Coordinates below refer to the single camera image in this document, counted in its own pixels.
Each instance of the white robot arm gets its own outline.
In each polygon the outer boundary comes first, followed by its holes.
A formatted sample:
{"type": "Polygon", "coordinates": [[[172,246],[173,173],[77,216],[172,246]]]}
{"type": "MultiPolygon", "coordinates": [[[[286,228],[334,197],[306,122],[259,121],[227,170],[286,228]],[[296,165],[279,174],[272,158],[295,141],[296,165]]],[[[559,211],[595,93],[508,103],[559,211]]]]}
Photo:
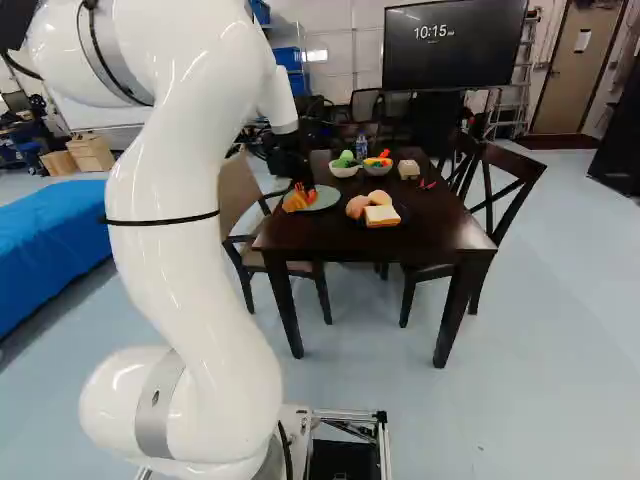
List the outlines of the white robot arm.
{"type": "Polygon", "coordinates": [[[278,362],[223,270],[217,177],[259,110],[297,129],[286,71],[243,0],[50,0],[28,42],[48,85],[78,102],[154,103],[106,190],[113,256],[170,347],[107,359],[80,419],[101,447],[185,479],[260,469],[282,404],[278,362]]]}

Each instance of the table leg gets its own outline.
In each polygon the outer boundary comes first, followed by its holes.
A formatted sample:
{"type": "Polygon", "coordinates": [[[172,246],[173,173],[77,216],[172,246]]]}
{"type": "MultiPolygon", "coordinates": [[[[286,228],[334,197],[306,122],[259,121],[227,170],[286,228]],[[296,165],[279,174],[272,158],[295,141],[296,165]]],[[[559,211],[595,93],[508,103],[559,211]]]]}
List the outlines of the table leg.
{"type": "Polygon", "coordinates": [[[263,253],[263,257],[291,353],[295,358],[300,359],[304,357],[304,346],[298,328],[298,317],[293,303],[287,262],[278,255],[269,253],[263,253]]]}
{"type": "Polygon", "coordinates": [[[477,286],[478,278],[486,275],[492,258],[462,259],[455,267],[447,302],[442,315],[436,349],[433,353],[433,366],[444,368],[447,365],[451,348],[456,340],[458,329],[467,310],[469,299],[477,286]]]}

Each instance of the black monitor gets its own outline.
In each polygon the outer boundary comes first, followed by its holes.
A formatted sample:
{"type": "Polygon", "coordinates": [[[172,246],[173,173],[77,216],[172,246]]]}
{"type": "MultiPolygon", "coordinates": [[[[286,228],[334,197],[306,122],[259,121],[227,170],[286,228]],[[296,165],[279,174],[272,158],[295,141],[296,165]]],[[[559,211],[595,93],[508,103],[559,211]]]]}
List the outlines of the black monitor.
{"type": "Polygon", "coordinates": [[[445,0],[385,9],[385,90],[511,83],[527,0],[445,0]]]}
{"type": "Polygon", "coordinates": [[[0,50],[20,50],[38,0],[0,0],[0,50]]]}
{"type": "Polygon", "coordinates": [[[18,90],[17,92],[11,93],[3,93],[2,100],[9,107],[9,111],[13,113],[20,113],[26,110],[31,110],[31,102],[29,101],[29,97],[24,93],[23,90],[18,90]]]}

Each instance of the red object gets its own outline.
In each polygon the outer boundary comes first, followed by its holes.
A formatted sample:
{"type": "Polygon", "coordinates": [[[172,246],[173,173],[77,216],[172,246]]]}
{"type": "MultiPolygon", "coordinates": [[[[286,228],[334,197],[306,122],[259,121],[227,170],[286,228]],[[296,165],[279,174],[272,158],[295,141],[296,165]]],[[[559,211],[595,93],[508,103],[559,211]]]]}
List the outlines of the red object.
{"type": "Polygon", "coordinates": [[[420,190],[431,190],[433,187],[435,187],[437,185],[438,182],[433,182],[430,183],[429,185],[425,185],[424,184],[424,178],[422,180],[420,180],[420,185],[419,188],[420,190]]]}

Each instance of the blue mat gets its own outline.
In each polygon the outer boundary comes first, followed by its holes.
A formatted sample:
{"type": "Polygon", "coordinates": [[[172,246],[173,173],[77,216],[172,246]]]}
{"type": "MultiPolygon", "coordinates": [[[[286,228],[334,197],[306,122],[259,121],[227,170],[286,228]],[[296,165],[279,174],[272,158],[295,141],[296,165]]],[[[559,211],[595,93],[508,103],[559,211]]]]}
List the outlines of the blue mat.
{"type": "Polygon", "coordinates": [[[0,207],[0,337],[111,255],[105,183],[57,183],[0,207]]]}

